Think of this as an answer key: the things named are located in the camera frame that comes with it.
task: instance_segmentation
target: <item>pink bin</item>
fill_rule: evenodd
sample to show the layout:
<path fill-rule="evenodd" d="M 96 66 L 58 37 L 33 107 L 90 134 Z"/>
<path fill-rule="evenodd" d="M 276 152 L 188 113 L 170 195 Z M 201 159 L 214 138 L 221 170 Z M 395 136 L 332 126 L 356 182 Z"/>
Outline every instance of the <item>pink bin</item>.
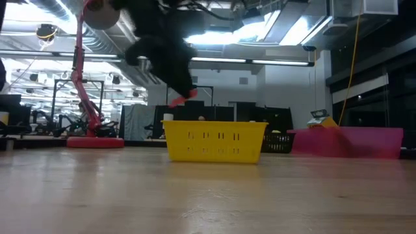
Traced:
<path fill-rule="evenodd" d="M 317 127 L 296 133 L 292 153 L 305 156 L 398 159 L 403 129 L 381 127 Z"/>

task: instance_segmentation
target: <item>black crate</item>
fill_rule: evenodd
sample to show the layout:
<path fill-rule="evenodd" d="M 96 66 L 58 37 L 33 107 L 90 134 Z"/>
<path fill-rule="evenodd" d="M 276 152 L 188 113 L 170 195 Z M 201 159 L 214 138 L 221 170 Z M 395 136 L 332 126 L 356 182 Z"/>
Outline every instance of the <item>black crate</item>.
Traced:
<path fill-rule="evenodd" d="M 290 153 L 295 133 L 266 133 L 261 146 L 262 153 Z"/>

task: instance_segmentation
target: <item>gray curtain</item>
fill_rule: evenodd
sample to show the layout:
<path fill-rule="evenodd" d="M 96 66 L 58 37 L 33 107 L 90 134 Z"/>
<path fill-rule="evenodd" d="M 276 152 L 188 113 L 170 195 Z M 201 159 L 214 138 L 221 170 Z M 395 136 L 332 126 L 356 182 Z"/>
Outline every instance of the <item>gray curtain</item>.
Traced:
<path fill-rule="evenodd" d="M 153 124 L 155 107 L 141 104 L 124 107 L 124 140 L 144 140 L 151 131 L 144 129 Z"/>

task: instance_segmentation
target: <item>plastic basket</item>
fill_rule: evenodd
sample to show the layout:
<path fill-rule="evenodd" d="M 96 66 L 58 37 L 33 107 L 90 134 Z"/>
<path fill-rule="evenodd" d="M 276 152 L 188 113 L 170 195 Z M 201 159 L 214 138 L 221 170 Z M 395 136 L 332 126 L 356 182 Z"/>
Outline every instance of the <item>plastic basket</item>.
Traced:
<path fill-rule="evenodd" d="M 261 151 L 263 153 L 290 153 L 294 135 L 294 133 L 265 134 Z"/>
<path fill-rule="evenodd" d="M 173 161 L 256 163 L 267 123 L 163 121 Z"/>

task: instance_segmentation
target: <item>desk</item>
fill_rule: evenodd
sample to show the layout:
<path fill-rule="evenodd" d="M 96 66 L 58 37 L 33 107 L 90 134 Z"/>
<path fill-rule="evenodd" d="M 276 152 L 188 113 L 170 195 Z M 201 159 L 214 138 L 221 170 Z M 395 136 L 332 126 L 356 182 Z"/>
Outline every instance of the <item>desk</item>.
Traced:
<path fill-rule="evenodd" d="M 163 148 L 55 148 L 0 153 L 0 165 L 4 234 L 416 230 L 413 161 L 174 163 Z"/>

